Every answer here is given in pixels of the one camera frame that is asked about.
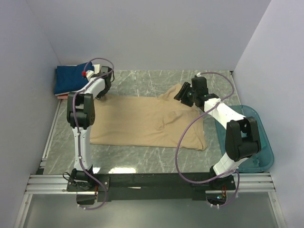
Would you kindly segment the beige t shirt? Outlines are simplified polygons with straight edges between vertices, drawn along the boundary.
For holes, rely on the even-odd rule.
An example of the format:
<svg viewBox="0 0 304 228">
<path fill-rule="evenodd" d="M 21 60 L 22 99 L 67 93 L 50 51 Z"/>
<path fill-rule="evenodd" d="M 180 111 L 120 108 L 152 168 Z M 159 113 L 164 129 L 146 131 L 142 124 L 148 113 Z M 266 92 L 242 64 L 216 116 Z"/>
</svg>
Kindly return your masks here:
<svg viewBox="0 0 304 228">
<path fill-rule="evenodd" d="M 180 138 L 186 127 L 200 116 L 196 107 L 174 100 L 180 89 L 181 85 L 176 84 L 159 97 L 106 94 L 101 100 L 95 100 L 90 143 L 206 149 L 202 118 Z"/>
</svg>

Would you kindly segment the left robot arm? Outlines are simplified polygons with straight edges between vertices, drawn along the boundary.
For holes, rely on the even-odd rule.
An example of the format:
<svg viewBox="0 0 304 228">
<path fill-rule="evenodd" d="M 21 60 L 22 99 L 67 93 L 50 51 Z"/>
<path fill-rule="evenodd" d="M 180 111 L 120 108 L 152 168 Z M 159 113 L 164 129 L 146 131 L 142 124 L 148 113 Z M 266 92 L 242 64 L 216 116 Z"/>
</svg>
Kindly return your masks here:
<svg viewBox="0 0 304 228">
<path fill-rule="evenodd" d="M 70 92 L 67 99 L 66 119 L 74 136 L 75 163 L 69 174 L 67 191 L 91 191 L 98 189 L 93 173 L 90 155 L 90 133 L 95 122 L 95 99 L 102 98 L 111 88 L 114 70 L 101 67 L 98 73 L 92 70 L 83 72 L 88 83 L 76 92 Z"/>
</svg>

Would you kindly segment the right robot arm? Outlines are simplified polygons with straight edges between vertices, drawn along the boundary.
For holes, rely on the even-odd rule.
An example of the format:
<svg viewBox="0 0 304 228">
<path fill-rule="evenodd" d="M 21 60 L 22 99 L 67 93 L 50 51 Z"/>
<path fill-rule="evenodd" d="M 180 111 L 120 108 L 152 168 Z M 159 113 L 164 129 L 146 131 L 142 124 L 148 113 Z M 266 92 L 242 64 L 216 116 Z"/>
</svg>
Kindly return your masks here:
<svg viewBox="0 0 304 228">
<path fill-rule="evenodd" d="M 205 184 L 215 190 L 225 184 L 225 177 L 235 173 L 241 163 L 261 151 L 261 141 L 258 123 L 254 117 L 246 117 L 228 107 L 224 100 L 231 97 L 229 94 L 219 98 L 209 93 L 207 79 L 204 73 L 197 73 L 191 82 L 185 82 L 174 99 L 192 107 L 195 105 L 202 110 L 202 114 L 195 118 L 198 121 L 205 115 L 210 115 L 226 130 L 225 153 L 210 169 L 207 180 L 193 181 L 186 178 L 180 171 L 179 176 L 191 184 Z"/>
</svg>

